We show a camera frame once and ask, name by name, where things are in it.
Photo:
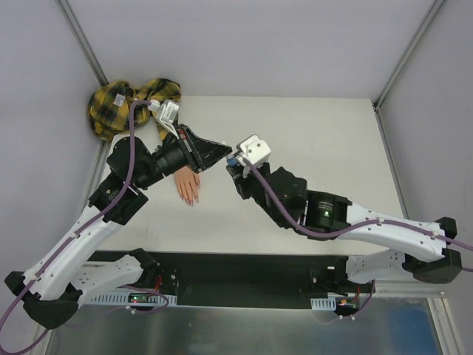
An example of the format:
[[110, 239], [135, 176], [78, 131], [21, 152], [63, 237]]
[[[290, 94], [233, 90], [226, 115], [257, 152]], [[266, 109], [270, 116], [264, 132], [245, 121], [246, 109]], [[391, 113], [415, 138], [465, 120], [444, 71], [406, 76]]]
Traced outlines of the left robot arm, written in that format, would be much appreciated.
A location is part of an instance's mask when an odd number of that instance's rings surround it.
[[147, 203], [143, 190], [184, 166], [203, 172], [231, 151], [226, 144], [198, 137], [185, 124], [154, 152], [138, 137], [121, 138], [106, 160], [109, 175], [75, 225], [32, 268], [11, 272], [5, 279], [7, 287], [32, 320], [52, 330], [100, 293], [146, 279], [156, 271], [157, 262], [142, 248], [97, 271], [82, 272], [81, 267]]

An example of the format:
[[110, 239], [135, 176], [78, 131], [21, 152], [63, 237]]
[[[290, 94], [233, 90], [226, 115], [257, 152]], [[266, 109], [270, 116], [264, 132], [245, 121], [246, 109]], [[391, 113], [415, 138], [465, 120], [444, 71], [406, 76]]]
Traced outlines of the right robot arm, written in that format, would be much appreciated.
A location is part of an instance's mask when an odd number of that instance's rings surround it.
[[239, 196], [252, 199], [280, 228], [315, 241], [353, 240], [384, 247], [374, 254], [349, 256], [344, 273], [352, 283], [397, 280], [447, 284], [463, 270], [459, 251], [449, 247], [456, 222], [443, 217], [418, 222], [364, 208], [346, 197], [312, 191], [307, 181], [268, 163], [250, 168], [228, 163]]

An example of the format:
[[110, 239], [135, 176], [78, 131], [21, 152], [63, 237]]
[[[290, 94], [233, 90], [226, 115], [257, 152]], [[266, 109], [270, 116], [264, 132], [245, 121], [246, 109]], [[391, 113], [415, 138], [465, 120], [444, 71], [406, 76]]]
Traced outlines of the blue nail polish bottle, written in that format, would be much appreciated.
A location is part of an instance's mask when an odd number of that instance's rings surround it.
[[238, 161], [235, 157], [229, 157], [226, 160], [228, 166], [235, 166], [238, 164]]

